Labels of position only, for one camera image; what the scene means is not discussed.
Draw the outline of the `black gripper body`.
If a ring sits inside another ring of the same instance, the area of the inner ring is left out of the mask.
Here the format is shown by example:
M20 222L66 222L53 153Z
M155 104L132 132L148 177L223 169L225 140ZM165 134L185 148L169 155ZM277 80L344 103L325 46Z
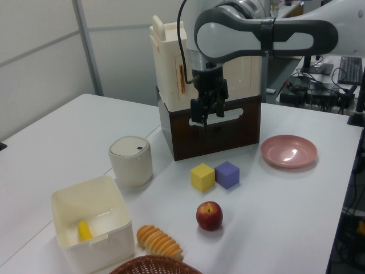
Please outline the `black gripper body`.
M193 85L198 91L198 98L202 99L205 94L218 90L224 99L228 98L228 85L224 78L223 67L216 67L207 71L192 70L192 76L198 77Z

